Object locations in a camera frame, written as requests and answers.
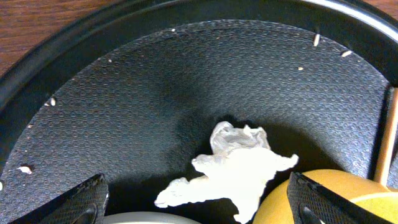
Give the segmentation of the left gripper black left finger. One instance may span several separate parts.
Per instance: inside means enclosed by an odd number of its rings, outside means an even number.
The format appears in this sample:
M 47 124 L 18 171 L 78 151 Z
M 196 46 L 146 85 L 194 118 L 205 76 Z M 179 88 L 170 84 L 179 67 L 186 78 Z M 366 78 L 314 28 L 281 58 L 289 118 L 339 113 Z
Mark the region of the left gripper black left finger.
M 100 224 L 109 199 L 108 184 L 96 174 L 13 223 Z

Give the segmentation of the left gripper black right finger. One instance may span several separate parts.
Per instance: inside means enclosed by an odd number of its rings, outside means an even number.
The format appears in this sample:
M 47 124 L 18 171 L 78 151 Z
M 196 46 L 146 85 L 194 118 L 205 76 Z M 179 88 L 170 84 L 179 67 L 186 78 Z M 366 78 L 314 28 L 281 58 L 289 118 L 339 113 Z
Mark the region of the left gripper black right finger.
M 287 198 L 295 224 L 391 224 L 299 172 L 290 174 Z

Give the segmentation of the small white tissue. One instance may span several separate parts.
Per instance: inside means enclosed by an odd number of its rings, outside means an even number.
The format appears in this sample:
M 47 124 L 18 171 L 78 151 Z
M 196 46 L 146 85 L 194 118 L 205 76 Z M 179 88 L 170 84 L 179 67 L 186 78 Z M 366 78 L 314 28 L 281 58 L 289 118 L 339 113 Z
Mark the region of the small white tissue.
M 200 154 L 192 159 L 192 166 L 202 175 L 171 181 L 155 199 L 156 207 L 228 198 L 238 209 L 235 221 L 247 223 L 257 212 L 268 181 L 299 161 L 296 154 L 284 157 L 274 153 L 262 127 L 235 128 L 227 121 L 215 126 L 210 146 L 211 155 Z

